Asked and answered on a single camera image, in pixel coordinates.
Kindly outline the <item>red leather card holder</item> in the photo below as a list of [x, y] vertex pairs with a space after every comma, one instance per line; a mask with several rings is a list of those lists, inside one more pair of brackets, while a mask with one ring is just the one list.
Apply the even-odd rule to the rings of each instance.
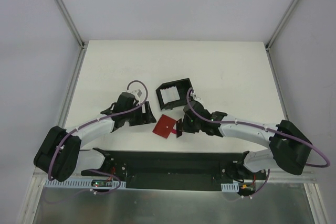
[[168, 138], [171, 133], [177, 133], [177, 130], [174, 128], [176, 123], [175, 119], [162, 114], [152, 132], [163, 138]]

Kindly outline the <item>black card box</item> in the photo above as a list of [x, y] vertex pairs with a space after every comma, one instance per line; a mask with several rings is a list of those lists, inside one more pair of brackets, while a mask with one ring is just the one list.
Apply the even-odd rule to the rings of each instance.
[[156, 89], [160, 110], [172, 110], [187, 104], [186, 94], [192, 87], [189, 78], [165, 82]]

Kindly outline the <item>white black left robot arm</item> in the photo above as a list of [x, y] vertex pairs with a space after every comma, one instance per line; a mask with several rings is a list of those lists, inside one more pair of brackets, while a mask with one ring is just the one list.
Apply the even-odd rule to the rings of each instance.
[[149, 101], [140, 101], [140, 91], [122, 92], [117, 101], [94, 118], [72, 129], [52, 127], [37, 154], [34, 165], [51, 180], [63, 182], [75, 171], [80, 149], [91, 141], [123, 127], [155, 123]]

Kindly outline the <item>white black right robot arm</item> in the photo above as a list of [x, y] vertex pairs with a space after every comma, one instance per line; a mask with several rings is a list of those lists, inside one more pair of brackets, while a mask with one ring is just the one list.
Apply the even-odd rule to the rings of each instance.
[[290, 121], [279, 124], [243, 122], [225, 112], [210, 113], [193, 99], [184, 107], [182, 129], [188, 133], [204, 132], [209, 136], [232, 137], [264, 147], [261, 151], [246, 151], [236, 166], [242, 179], [263, 169], [280, 168], [292, 175], [301, 175], [312, 144]]

